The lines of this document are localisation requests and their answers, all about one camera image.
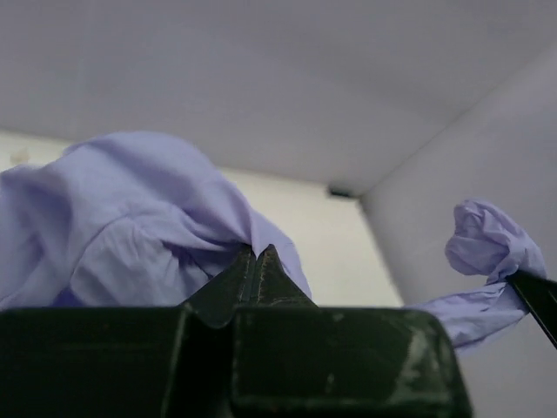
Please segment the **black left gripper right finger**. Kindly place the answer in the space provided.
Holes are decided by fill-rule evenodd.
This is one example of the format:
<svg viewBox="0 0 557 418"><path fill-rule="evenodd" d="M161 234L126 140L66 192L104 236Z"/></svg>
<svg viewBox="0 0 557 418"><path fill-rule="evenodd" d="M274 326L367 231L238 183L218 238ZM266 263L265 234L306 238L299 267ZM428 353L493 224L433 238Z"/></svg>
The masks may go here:
<svg viewBox="0 0 557 418"><path fill-rule="evenodd" d="M232 321L237 417L469 417L440 322L412 309L318 307L277 250L257 258Z"/></svg>

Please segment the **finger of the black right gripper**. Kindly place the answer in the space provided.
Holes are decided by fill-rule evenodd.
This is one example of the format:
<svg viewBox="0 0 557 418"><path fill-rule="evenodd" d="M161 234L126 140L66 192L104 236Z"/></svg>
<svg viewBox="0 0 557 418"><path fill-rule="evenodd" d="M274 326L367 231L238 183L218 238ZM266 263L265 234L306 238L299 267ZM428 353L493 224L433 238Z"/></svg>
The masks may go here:
<svg viewBox="0 0 557 418"><path fill-rule="evenodd" d="M525 271L517 271L510 275L507 282L527 306L546 337L556 347L556 282Z"/></svg>

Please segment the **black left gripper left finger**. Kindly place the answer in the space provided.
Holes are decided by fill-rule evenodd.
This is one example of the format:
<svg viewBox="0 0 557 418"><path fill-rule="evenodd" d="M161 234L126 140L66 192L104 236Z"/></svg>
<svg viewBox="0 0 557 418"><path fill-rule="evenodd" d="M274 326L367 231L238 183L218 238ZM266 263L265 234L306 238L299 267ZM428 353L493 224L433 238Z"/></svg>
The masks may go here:
<svg viewBox="0 0 557 418"><path fill-rule="evenodd" d="M2 313L2 416L230 416L230 321L251 274L243 248L175 307Z"/></svg>

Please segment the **lavender zip-up hooded jacket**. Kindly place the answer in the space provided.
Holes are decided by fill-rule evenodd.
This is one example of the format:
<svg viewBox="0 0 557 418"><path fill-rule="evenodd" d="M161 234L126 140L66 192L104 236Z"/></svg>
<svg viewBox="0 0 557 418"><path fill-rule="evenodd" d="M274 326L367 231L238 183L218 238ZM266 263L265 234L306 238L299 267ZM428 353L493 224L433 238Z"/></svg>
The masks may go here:
<svg viewBox="0 0 557 418"><path fill-rule="evenodd" d="M483 287L421 305L464 353L516 325L527 306L508 283L547 274L540 248L497 206L453 211L451 267ZM176 306L222 273L243 246L273 246L311 292L294 243L181 138L116 132L66 148L46 165L1 175L1 306Z"/></svg>

